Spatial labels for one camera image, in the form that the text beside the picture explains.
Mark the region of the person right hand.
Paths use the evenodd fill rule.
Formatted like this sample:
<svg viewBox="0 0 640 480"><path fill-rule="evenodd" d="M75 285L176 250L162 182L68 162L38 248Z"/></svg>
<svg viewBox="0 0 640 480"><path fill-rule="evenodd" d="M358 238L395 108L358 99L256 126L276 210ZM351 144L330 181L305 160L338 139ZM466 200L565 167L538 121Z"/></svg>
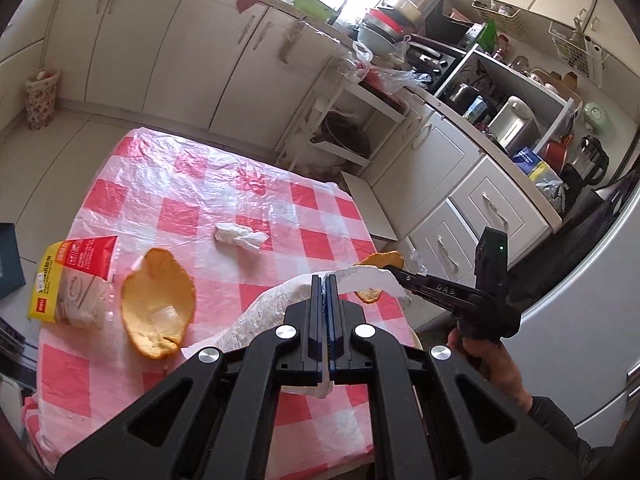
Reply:
<svg viewBox="0 0 640 480"><path fill-rule="evenodd" d="M533 396L525 389L521 372L503 344L463 337L459 330L454 328L448 335L447 346L461 354L468 362L472 359L479 360L488 382L522 411L530 411Z"/></svg>

